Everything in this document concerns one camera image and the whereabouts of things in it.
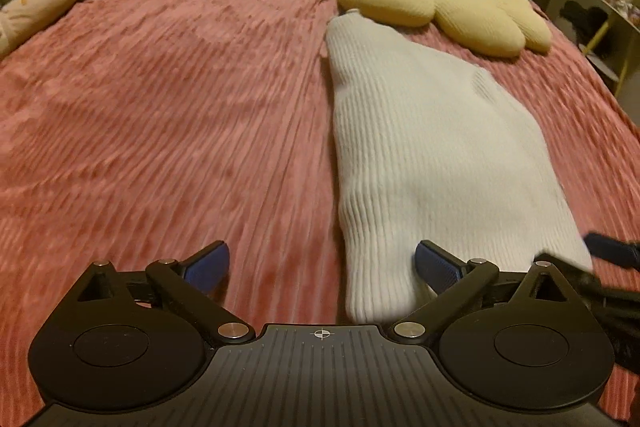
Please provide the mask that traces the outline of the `yellow legged side table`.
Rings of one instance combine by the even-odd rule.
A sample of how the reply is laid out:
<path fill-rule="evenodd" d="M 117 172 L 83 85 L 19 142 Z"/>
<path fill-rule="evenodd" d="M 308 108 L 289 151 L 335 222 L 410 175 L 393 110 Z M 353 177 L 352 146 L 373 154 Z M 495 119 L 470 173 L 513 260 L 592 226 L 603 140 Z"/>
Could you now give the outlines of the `yellow legged side table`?
<path fill-rule="evenodd" d="M 597 72 L 605 75 L 605 83 L 619 98 L 627 80 L 639 69 L 638 12 L 633 4 L 623 0 L 598 1 L 608 15 L 589 42 L 579 49 Z"/>

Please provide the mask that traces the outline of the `white ribbed knit sweater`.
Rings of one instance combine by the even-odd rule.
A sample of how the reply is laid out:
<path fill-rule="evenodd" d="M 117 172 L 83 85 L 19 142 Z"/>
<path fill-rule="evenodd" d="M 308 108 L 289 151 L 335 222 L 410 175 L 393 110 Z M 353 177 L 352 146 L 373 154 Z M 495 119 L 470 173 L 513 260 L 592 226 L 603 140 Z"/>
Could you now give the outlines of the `white ribbed knit sweater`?
<path fill-rule="evenodd" d="M 346 311 L 388 323 L 430 300 L 413 255 L 526 271 L 548 251 L 590 269 L 544 135 L 486 69 L 357 11 L 326 28 L 346 247 Z"/>

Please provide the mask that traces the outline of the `black bag on floor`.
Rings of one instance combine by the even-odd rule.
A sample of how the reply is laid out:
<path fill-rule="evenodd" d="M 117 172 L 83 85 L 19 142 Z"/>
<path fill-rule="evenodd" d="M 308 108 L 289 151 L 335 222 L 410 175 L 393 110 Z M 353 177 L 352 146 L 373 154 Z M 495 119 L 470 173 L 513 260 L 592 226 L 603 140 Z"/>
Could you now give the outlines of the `black bag on floor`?
<path fill-rule="evenodd" d="M 585 46 L 608 20 L 608 13 L 597 6 L 584 8 L 578 2 L 568 0 L 560 9 L 560 17 L 570 22 L 576 32 L 577 42 Z"/>

